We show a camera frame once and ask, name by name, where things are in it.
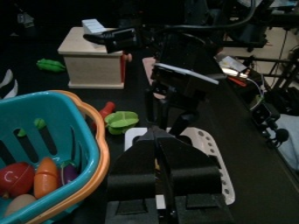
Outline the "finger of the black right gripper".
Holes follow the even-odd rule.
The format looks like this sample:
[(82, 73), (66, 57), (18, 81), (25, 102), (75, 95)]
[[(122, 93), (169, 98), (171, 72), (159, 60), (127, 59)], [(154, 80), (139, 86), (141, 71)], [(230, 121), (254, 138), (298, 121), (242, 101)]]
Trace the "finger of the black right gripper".
[(181, 114), (169, 133), (174, 136), (179, 136), (186, 130), (186, 128), (190, 126), (195, 118), (197, 115), (194, 113)]
[(155, 95), (151, 88), (145, 91), (145, 107), (146, 107), (146, 118), (151, 125), (157, 125), (155, 116)]

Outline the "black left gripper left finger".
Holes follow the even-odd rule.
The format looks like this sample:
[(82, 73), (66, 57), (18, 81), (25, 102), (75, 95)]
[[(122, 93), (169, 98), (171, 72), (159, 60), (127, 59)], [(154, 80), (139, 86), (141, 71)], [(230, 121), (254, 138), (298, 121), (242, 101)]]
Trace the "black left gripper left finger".
[(106, 224), (159, 224), (153, 131), (138, 138), (111, 169), (107, 178)]

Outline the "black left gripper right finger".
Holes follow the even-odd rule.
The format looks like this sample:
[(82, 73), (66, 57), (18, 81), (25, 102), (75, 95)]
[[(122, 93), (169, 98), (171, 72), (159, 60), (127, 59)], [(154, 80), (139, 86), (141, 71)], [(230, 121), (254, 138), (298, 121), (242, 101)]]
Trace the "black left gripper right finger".
[(167, 224), (235, 224), (211, 158), (174, 137), (157, 139)]

